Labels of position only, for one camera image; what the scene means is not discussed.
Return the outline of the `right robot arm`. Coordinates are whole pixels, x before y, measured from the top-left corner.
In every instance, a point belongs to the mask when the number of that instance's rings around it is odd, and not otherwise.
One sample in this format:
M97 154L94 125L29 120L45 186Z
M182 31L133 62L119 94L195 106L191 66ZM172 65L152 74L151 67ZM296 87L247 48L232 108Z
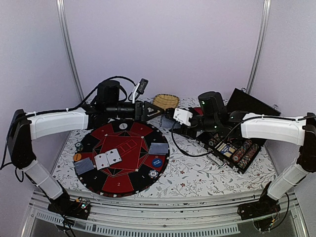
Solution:
M264 188L260 199L250 204L259 215L266 215L278 200L308 174L316 171L316 116L280 117L257 115L247 111L228 113L219 92L205 92L198 97L201 115L175 108L173 119L193 131L215 132L220 147L229 137L237 139L264 139L295 144L299 156L276 179Z

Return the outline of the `left aluminium corner post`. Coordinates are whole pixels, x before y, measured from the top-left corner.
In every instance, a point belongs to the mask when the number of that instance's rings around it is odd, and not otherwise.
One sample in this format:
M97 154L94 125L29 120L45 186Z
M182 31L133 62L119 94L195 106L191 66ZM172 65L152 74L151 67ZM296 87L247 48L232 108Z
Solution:
M84 94L83 94L81 82L79 80L77 66L76 66L73 49L71 45L70 33L68 29L67 17L66 17L66 11L65 11L65 1L57 0L56 5L57 5L57 13L58 13L58 18L60 22L61 33L62 33L64 45L65 45L68 62L70 65L70 70L71 70L72 77L74 80L74 85L75 85L79 100L82 100L84 97Z

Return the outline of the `boxed card deck in case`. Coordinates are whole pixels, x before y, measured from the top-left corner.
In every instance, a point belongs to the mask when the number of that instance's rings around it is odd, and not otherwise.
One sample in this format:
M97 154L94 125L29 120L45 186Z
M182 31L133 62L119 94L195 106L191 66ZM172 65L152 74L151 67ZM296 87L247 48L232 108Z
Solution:
M222 143L216 146L216 150L225 157L230 158L237 151L237 147L232 144Z

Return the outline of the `round red black poker mat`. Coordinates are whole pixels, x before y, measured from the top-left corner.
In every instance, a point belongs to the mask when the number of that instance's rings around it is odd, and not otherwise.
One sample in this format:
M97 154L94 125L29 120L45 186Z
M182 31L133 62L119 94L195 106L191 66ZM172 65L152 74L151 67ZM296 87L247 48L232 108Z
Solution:
M76 176L105 197L131 196L149 188L169 162L167 138L145 122L112 121L86 134L76 146Z

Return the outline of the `blue white ten chip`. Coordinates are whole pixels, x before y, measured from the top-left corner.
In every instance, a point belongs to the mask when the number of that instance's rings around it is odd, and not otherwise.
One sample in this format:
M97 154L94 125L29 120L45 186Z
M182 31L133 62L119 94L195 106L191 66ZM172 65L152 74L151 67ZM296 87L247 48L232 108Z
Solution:
M149 177L150 177L151 179L156 179L156 178L158 177L158 174L159 174L159 172L156 171L156 170L150 170L150 171L149 171Z

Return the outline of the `right aluminium corner post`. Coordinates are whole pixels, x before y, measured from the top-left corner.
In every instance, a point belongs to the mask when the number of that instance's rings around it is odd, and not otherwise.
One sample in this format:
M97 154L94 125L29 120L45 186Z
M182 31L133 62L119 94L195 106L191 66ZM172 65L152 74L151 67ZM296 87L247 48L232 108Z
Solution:
M255 55L254 55L254 59L253 59L253 63L252 63L246 91L245 91L247 94L251 94L251 91L255 83L256 74L259 67L260 58L261 58L264 41L265 41L265 36L267 32L270 9L271 9L271 0L264 0L261 23L259 27L259 35L258 35L256 49L255 49Z

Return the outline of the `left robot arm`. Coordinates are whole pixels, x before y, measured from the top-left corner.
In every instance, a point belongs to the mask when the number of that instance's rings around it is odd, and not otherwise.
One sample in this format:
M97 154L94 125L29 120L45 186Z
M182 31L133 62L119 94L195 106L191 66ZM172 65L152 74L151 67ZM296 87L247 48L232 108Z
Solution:
M134 86L132 100L119 99L119 93L125 92L114 76L99 83L93 91L97 94L90 104L82 101L70 109L33 112L16 110L7 136L4 154L9 154L11 164L23 171L48 200L62 214L70 214L73 203L67 191L52 177L48 170L37 161L33 152L32 141L51 134L72 130L89 130L106 124L110 119L132 119L147 122L164 113L164 109L148 102L138 101L148 81L142 79Z

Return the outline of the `poker chip stack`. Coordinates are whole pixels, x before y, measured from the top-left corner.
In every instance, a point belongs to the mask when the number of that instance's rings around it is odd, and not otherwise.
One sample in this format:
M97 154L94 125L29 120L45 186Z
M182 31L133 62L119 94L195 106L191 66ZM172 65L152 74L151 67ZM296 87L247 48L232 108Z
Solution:
M78 152L81 152L83 150L83 145L81 142L75 143L75 148Z

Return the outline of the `woven bamboo basket tray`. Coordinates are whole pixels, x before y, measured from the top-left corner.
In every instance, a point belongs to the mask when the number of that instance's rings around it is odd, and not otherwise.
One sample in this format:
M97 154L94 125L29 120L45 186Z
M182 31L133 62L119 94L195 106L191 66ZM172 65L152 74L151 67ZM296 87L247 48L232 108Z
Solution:
M179 97L170 94L158 94L153 99L153 104L163 109L176 108L179 102Z

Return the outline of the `dealt blue cards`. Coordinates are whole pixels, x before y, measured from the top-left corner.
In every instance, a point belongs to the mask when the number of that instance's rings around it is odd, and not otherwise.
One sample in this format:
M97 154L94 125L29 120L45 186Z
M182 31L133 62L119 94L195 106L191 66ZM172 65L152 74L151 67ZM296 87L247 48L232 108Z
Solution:
M77 175L84 174L94 169L93 163L90 160L90 158L85 158L85 159L75 162L74 167L75 167L75 172Z
M168 143L152 143L149 148L150 155L165 155L168 151Z

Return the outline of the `blue checkered card deck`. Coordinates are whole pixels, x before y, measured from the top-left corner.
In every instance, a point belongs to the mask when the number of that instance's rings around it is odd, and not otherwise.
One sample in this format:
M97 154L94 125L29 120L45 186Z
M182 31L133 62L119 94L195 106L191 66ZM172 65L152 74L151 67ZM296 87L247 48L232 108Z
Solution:
M174 121L170 118L167 118L165 115L161 116L159 125L161 128L170 129L174 124Z

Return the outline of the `orange dealer button chip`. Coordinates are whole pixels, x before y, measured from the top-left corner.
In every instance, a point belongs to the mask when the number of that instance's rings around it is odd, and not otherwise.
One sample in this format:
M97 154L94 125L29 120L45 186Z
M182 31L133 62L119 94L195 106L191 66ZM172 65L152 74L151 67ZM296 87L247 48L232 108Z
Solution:
M81 158L82 158L82 156L81 156L81 154L79 154L79 153L77 153L77 154L75 154L75 155L73 156L74 162L77 162L77 161L81 160Z

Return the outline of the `white dealer button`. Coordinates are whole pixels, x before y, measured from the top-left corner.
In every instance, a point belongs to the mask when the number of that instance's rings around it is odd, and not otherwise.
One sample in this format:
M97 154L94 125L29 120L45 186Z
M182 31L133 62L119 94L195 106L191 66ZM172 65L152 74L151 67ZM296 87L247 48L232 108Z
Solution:
M127 123L121 123L121 124L119 125L119 129L121 129L121 130L125 130L125 129L127 129L127 127L128 127L128 124L127 124Z

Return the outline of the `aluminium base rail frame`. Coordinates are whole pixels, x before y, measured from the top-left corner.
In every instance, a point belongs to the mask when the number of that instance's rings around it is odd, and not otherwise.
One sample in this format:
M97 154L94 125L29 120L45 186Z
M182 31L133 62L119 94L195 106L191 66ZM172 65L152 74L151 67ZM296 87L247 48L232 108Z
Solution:
M91 202L87 220L72 218L66 232L62 218L48 211L42 192L34 191L21 235L24 237L310 237L307 222L293 192L279 201L272 229L256 229L256 219L243 220L239 205L259 199L260 192L202 197L109 198L69 190L71 198Z

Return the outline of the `blue small blind chip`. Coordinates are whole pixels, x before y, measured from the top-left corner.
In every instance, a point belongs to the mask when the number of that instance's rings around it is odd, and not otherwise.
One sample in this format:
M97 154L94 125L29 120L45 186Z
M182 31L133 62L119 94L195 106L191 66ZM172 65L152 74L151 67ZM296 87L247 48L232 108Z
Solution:
M162 167L162 165L163 165L163 162L161 159L155 158L152 160L152 167L159 168L159 167Z

